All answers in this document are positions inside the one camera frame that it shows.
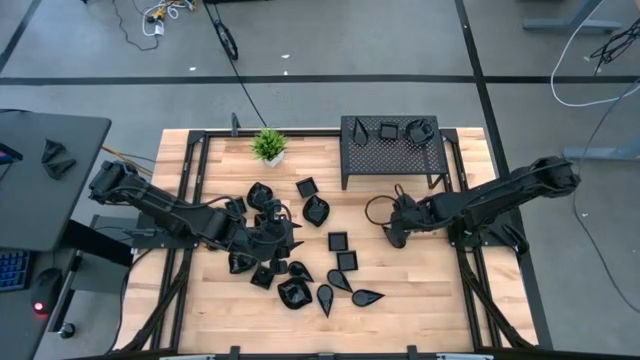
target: wooden table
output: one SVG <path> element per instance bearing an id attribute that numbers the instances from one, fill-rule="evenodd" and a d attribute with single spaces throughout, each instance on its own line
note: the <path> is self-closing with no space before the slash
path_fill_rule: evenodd
<path id="1" fill-rule="evenodd" d="M 180 182 L 189 130 L 165 130 L 160 143 L 153 184 L 174 195 Z M 471 187 L 494 178 L 487 141 L 481 128 L 458 129 L 460 146 Z M 230 275 L 227 254 L 200 246 L 194 254 L 180 340 L 180 353 L 228 353 L 232 345 L 242 353 L 406 352 L 417 345 L 420 352 L 471 351 L 472 344 L 462 285 L 454 249 L 446 231 L 412 234 L 407 247 L 393 248 L 379 226 L 364 216 L 364 205 L 379 194 L 394 195 L 400 183 L 415 199 L 443 191 L 429 191 L 425 176 L 352 176 L 347 191 L 340 189 L 338 138 L 292 138 L 285 160 L 274 169 L 255 160 L 250 138 L 216 138 L 210 143 L 202 201 L 219 195 L 245 196 L 260 181 L 291 208 L 293 220 L 303 227 L 294 232 L 304 245 L 290 261 L 302 261 L 316 280 L 326 283 L 335 268 L 335 254 L 328 251 L 327 233 L 347 231 L 350 250 L 356 250 L 359 270 L 348 272 L 355 289 L 385 294 L 377 303 L 359 308 L 350 293 L 334 289 L 331 316 L 326 318 L 314 303 L 293 311 L 280 301 L 277 284 L 288 275 L 275 277 L 266 291 L 249 283 L 253 271 Z M 455 169 L 450 145 L 446 145 L 450 169 Z M 193 172 L 199 151 L 195 151 Z M 302 217 L 305 199 L 295 183 L 313 176 L 319 196 L 331 205 L 325 224 L 316 228 Z M 456 190 L 458 181 L 453 173 Z M 190 176 L 186 199 L 193 196 L 195 176 Z M 388 219 L 390 206 L 376 206 L 373 214 Z M 247 214 L 252 223 L 255 210 Z M 154 250 L 132 271 L 124 301 L 124 322 L 117 347 L 131 340 L 158 300 L 166 252 Z M 536 342 L 520 269 L 511 249 L 484 248 L 487 273 L 496 304 L 520 334 Z M 176 259 L 176 268 L 180 263 Z M 476 301 L 485 345 L 490 345 L 482 305 Z M 162 344 L 168 345 L 173 308 L 165 317 Z"/>

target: perforated metal platform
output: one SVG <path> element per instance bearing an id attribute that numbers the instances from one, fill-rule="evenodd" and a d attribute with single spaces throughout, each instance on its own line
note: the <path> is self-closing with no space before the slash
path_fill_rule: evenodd
<path id="1" fill-rule="evenodd" d="M 353 141 L 353 127 L 360 120 L 369 135 L 367 144 Z M 426 119 L 436 135 L 425 145 L 414 145 L 405 136 L 405 128 L 413 120 Z M 398 140 L 379 137 L 380 123 L 398 124 Z M 340 128 L 342 189 L 349 175 L 446 174 L 447 166 L 442 138 L 435 116 L 343 116 Z"/>

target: keyboard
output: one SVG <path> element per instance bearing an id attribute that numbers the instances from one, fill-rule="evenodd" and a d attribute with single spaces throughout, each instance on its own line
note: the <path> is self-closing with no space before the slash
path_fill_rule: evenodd
<path id="1" fill-rule="evenodd" d="M 0 249 L 0 292 L 28 288 L 32 262 L 30 251 Z"/>

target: gray floor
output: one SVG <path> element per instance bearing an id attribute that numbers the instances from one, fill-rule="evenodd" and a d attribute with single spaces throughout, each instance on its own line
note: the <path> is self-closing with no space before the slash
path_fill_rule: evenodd
<path id="1" fill-rule="evenodd" d="M 138 0 L 139 6 L 155 3 Z M 0 2 L 0 48 L 28 4 Z M 116 0 L 134 41 L 140 34 L 131 2 Z M 567 34 L 525 33 L 526 17 L 559 16 L 576 1 L 465 1 L 485 75 L 549 75 Z M 470 75 L 455 6 L 449 0 L 274 0 L 219 6 L 238 40 L 242 75 L 429 74 Z M 596 17 L 624 24 L 640 16 L 631 0 L 606 1 Z M 166 24 L 156 51 L 126 44 L 109 0 L 43 0 L 0 77 L 118 77 L 232 75 L 204 9 Z M 560 69 L 590 75 L 583 59 L 607 37 L 579 36 Z M 640 73 L 635 45 L 603 74 Z M 442 126 L 483 126 L 473 84 L 251 84 L 256 105 L 272 126 L 337 126 L 343 114 L 434 114 Z M 624 85 L 563 85 L 561 97 L 589 101 L 613 96 Z M 489 85 L 510 167 L 583 145 L 606 107 L 565 108 L 548 85 Z M 154 157 L 164 128 L 226 127 L 236 112 L 243 126 L 258 126 L 237 84 L 154 86 L 0 86 L 0 108 L 104 116 L 113 120 L 107 144 Z M 615 145 L 638 134 L 637 96 L 611 115 L 596 145 Z M 579 211 L 630 301 L 640 306 L 640 250 L 634 163 L 588 163 Z M 525 230 L 556 349 L 640 355 L 634 334 L 640 315 L 612 288 L 595 250 L 571 215 L 571 200 L 536 200 L 522 207 Z M 132 217 L 82 196 L 74 218 L 93 214 Z M 114 294 L 79 294 L 69 319 L 81 331 L 64 342 L 48 336 L 39 359 L 100 353 L 117 319 Z"/>

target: green plant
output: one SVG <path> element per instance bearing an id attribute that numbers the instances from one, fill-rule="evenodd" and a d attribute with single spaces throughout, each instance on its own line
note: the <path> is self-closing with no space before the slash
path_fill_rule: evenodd
<path id="1" fill-rule="evenodd" d="M 288 139 L 279 132 L 264 128 L 253 138 L 251 150 L 260 160 L 271 161 L 284 151 Z"/>

